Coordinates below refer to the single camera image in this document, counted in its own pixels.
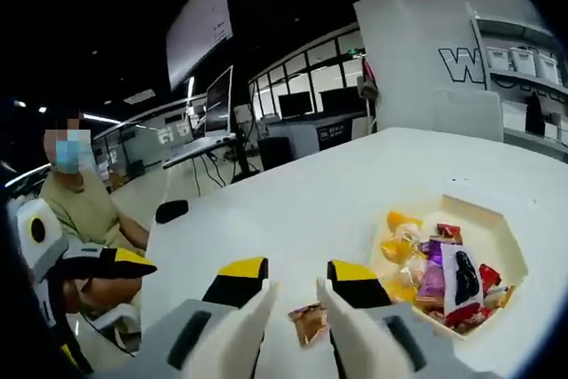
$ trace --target face mask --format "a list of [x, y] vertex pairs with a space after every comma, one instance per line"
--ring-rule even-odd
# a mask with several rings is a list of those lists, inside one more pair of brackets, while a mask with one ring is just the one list
[[55, 170], [69, 175], [79, 171], [80, 142], [55, 141]]

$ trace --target beige shirt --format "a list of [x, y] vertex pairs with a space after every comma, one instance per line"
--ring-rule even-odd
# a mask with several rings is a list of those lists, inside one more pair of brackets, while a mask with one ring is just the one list
[[100, 177], [91, 170], [81, 170], [83, 185], [70, 187], [61, 184], [50, 172], [39, 194], [55, 213], [67, 236], [109, 248], [138, 249], [120, 231], [118, 209], [110, 198]]

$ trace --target shelf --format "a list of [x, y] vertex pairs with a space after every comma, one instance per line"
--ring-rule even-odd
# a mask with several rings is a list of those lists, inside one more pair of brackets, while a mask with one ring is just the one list
[[548, 48], [551, 51], [559, 51], [561, 49], [554, 35], [545, 28], [502, 18], [480, 17], [478, 15], [475, 15], [475, 18], [481, 33], [525, 40], [526, 42]]
[[555, 139], [539, 137], [537, 135], [533, 135], [531, 133], [523, 132], [522, 130], [514, 130], [510, 128], [503, 128], [505, 135], [509, 135], [511, 137], [524, 139], [526, 141], [533, 142], [535, 144], [539, 144], [541, 146], [545, 146], [546, 148], [550, 148], [555, 150], [559, 153], [568, 154], [568, 146], [558, 142]]
[[565, 97], [568, 97], [568, 88], [560, 86], [559, 84], [554, 84], [549, 80], [540, 79], [534, 75], [525, 75], [523, 73], [518, 73], [517, 71], [508, 70], [495, 70], [494, 68], [489, 68], [489, 74], [499, 77], [505, 77], [512, 80], [518, 80], [520, 82], [532, 83], [543, 88], [550, 89], [551, 91], [558, 92]]

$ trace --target ceiling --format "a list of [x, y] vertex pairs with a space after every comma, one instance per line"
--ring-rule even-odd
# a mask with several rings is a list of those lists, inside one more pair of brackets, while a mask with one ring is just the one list
[[[225, 64], [240, 64], [249, 78], [314, 38], [352, 23], [355, 1], [229, 0], [235, 36], [203, 61], [195, 89], [203, 91]], [[565, 32], [564, 23], [553, 17], [557, 0], [533, 1], [553, 29]], [[0, 82], [5, 141], [19, 146], [19, 138], [34, 127], [31, 118], [16, 122], [10, 113], [13, 99], [25, 101], [34, 114], [39, 106], [73, 102], [83, 111], [118, 120], [179, 99], [179, 93], [170, 93], [165, 36], [186, 2], [7, 0], [0, 52], [7, 65]], [[135, 106], [122, 102], [148, 88], [157, 94], [153, 99]]]

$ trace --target floor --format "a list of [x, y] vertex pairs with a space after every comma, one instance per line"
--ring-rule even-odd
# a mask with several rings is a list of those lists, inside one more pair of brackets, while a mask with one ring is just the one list
[[[199, 197], [200, 191], [201, 195], [207, 195], [220, 189], [219, 185], [207, 174], [207, 171], [209, 171], [209, 174], [219, 182], [220, 179], [217, 176], [215, 166], [209, 158], [206, 158], [206, 156], [203, 158], [207, 164], [207, 170], [201, 158], [195, 159], [194, 163], [199, 191], [195, 183], [193, 163], [190, 160], [167, 170], [160, 167], [151, 170], [143, 177], [137, 178], [114, 191], [111, 197], [125, 215], [132, 217], [149, 230], [156, 209], [164, 201], [191, 200]], [[254, 168], [262, 170], [260, 157], [249, 157], [248, 163], [252, 165], [251, 170], [254, 170]], [[233, 163], [218, 160], [217, 166], [221, 178], [230, 185], [233, 177]], [[241, 168], [237, 165], [236, 173], [240, 172]]]

